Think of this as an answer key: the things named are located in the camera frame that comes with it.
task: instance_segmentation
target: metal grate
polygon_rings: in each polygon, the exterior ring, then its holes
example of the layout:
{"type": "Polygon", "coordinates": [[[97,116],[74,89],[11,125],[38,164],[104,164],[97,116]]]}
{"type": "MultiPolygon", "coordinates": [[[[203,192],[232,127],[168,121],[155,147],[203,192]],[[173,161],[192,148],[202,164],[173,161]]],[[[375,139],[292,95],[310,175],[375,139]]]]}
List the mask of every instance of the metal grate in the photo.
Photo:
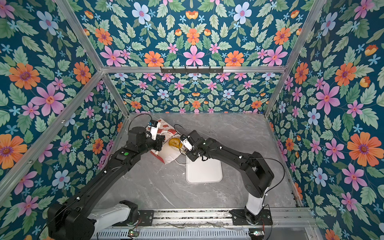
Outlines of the metal grate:
{"type": "MultiPolygon", "coordinates": [[[[100,231],[100,240],[106,239],[130,239],[129,229],[104,229],[100,231]]],[[[140,235],[136,239],[250,239],[247,228],[241,230],[230,230],[226,228],[198,228],[198,229],[141,229],[140,235]]]]}

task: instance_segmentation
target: aluminum frame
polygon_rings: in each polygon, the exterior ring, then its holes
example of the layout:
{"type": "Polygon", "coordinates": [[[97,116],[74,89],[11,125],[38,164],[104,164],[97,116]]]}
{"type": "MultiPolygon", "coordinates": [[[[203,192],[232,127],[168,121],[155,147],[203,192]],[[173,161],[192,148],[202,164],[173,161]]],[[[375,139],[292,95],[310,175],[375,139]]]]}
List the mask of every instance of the aluminum frame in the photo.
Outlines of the aluminum frame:
{"type": "Polygon", "coordinates": [[[305,41],[307,40],[309,33],[312,31],[312,28],[313,28],[313,26],[314,26],[318,16],[320,15],[321,10],[322,10],[322,8],[326,2],[327,2],[327,0],[315,0],[315,2],[313,3],[312,8],[309,11],[308,16],[304,22],[301,33],[300,33],[299,37],[297,38],[295,46],[293,47],[292,52],[289,55],[289,58],[287,60],[286,71],[280,77],[280,80],[278,81],[278,83],[275,87],[275,90],[273,91],[272,96],[269,99],[268,107],[264,113],[265,117],[268,117],[269,113],[272,110],[272,107],[275,105],[275,103],[279,97],[279,94],[280,94],[281,90],[283,89],[284,82],[288,79],[289,74],[292,71],[293,65],[296,63],[296,60],[299,57],[299,54],[304,47],[305,41]]]}

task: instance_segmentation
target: light blue flower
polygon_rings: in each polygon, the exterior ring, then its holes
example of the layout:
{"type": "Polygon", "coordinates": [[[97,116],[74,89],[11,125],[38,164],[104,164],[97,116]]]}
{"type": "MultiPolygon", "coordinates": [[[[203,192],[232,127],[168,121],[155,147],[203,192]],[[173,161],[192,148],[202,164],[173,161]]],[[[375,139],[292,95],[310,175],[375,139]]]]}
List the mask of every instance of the light blue flower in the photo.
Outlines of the light blue flower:
{"type": "Polygon", "coordinates": [[[356,124],[356,126],[353,126],[352,128],[354,129],[353,132],[358,132],[358,133],[360,133],[360,131],[362,130],[362,127],[360,127],[359,124],[356,124]]]}
{"type": "Polygon", "coordinates": [[[381,57],[377,57],[376,54],[373,55],[372,59],[368,59],[368,62],[371,62],[369,65],[372,65],[372,64],[377,64],[377,61],[380,60],[381,57]]]}
{"type": "Polygon", "coordinates": [[[20,108],[16,108],[16,106],[13,106],[13,109],[9,109],[9,112],[13,113],[13,115],[16,116],[16,114],[20,114],[20,110],[20,108]]]}
{"type": "Polygon", "coordinates": [[[44,182],[44,180],[42,180],[41,178],[39,178],[39,180],[36,180],[35,183],[35,187],[40,187],[41,186],[41,183],[44,182]]]}
{"type": "Polygon", "coordinates": [[[7,128],[8,128],[8,130],[6,130],[5,133],[10,133],[11,135],[13,135],[15,132],[19,131],[16,129],[17,125],[14,125],[13,127],[11,127],[11,125],[7,125],[7,128]]]}
{"type": "Polygon", "coordinates": [[[89,21],[87,16],[85,16],[85,15],[80,15],[80,17],[81,17],[81,20],[83,20],[84,22],[88,22],[89,21]]]}
{"type": "Polygon", "coordinates": [[[6,51],[6,52],[9,54],[10,52],[13,51],[12,49],[10,49],[11,46],[10,46],[9,44],[5,46],[5,45],[2,43],[1,45],[2,45],[2,47],[3,47],[3,49],[2,49],[3,52],[6,51]]]}
{"type": "Polygon", "coordinates": [[[35,226],[35,230],[32,232],[32,234],[37,235],[41,231],[41,225],[40,226],[35,226]]]}

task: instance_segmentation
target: gray marble surface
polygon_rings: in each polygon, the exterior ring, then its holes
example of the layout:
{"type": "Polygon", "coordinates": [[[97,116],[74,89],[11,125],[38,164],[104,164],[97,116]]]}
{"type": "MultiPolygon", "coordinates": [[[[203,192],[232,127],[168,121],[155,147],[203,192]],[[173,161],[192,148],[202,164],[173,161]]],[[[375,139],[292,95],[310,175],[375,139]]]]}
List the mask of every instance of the gray marble surface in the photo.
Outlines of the gray marble surface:
{"type": "MultiPolygon", "coordinates": [[[[261,114],[153,114],[171,125],[182,125],[188,132],[197,130],[204,138],[214,138],[223,145],[240,152],[260,152],[264,157],[278,159],[278,152],[269,135],[261,114]]],[[[137,117],[131,124],[143,126],[149,116],[137,117]]],[[[118,143],[125,144],[124,135],[118,143]]],[[[179,156],[185,163],[185,156],[179,156]]],[[[275,174],[272,186],[281,180],[281,165],[267,160],[275,174]]],[[[121,200],[136,203],[139,208],[210,208],[244,207],[248,192],[243,186],[240,173],[222,163],[223,179],[220,182],[190,184],[185,178],[185,166],[175,162],[163,164],[152,154],[146,153],[133,169],[120,178],[102,197],[96,209],[105,209],[121,200]]],[[[265,203],[271,207],[295,207],[287,178],[268,193],[265,203]]]]}

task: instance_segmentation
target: white tray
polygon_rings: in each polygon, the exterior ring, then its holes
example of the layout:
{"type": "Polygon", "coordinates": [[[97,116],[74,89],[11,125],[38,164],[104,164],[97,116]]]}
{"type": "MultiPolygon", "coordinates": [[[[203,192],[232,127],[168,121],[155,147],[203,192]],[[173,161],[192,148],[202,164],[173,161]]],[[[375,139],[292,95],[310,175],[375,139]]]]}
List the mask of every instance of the white tray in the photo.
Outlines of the white tray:
{"type": "Polygon", "coordinates": [[[188,183],[208,183],[219,182],[223,179],[221,162],[217,159],[209,158],[201,161],[201,157],[192,162],[186,157],[186,178],[188,183]]]}

